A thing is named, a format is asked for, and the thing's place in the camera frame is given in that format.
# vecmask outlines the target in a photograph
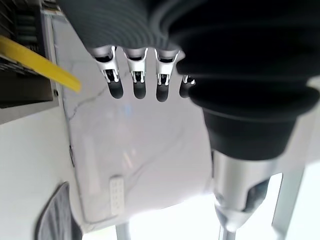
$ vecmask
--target robotic arm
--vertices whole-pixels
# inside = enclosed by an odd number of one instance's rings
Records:
[[[216,213],[235,232],[265,199],[297,118],[319,99],[320,2],[314,0],[58,0],[115,98],[123,95],[115,46],[124,49],[134,94],[146,94],[145,56],[155,48],[156,98],[180,95],[203,109]]]

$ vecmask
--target yellow tape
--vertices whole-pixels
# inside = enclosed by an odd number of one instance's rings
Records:
[[[81,82],[75,76],[53,64],[48,59],[4,36],[0,36],[0,55],[19,62],[38,74],[76,92],[81,90]]]

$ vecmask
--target marble slab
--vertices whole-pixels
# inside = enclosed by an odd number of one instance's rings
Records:
[[[95,61],[69,24],[53,27],[58,64],[82,82],[64,89],[75,171],[85,220],[104,227],[134,214],[178,204],[211,191],[211,151],[202,111],[179,96],[173,71],[168,100],[156,99],[156,61],[147,53],[146,96],[136,99],[127,61],[116,56],[124,94],[114,99]],[[124,212],[111,214],[109,180],[124,178]]]

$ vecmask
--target metal leg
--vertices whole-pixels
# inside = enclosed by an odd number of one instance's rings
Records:
[[[235,240],[235,239],[236,239],[235,232],[227,231],[222,226],[220,226],[219,240]]]

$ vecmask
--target white plastic part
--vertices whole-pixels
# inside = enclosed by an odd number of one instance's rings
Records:
[[[166,75],[166,81],[165,81],[165,85],[168,86],[169,85],[169,81],[170,81],[170,77],[171,77],[171,73],[174,69],[174,66],[176,64],[178,55],[179,55],[179,51],[177,52],[177,54],[172,56],[172,61],[171,62],[162,62],[160,61],[160,56],[157,52],[157,50],[154,50],[155,52],[155,71],[156,71],[156,78],[157,78],[157,84],[161,85],[161,75]]]
[[[110,178],[111,215],[117,216],[125,211],[125,181],[122,176]]]
[[[147,51],[148,48],[145,49],[141,60],[131,60],[126,54],[124,54],[134,83],[137,83],[135,72],[141,72],[141,83],[145,82]]]
[[[112,59],[107,62],[100,62],[95,60],[97,63],[99,69],[101,70],[105,80],[110,83],[111,79],[108,78],[106,74],[106,70],[112,70],[113,76],[114,76],[114,81],[117,83],[120,80],[120,75],[119,75],[119,67],[118,67],[118,62],[116,59],[116,47],[112,46],[111,47],[111,52],[112,52]]]

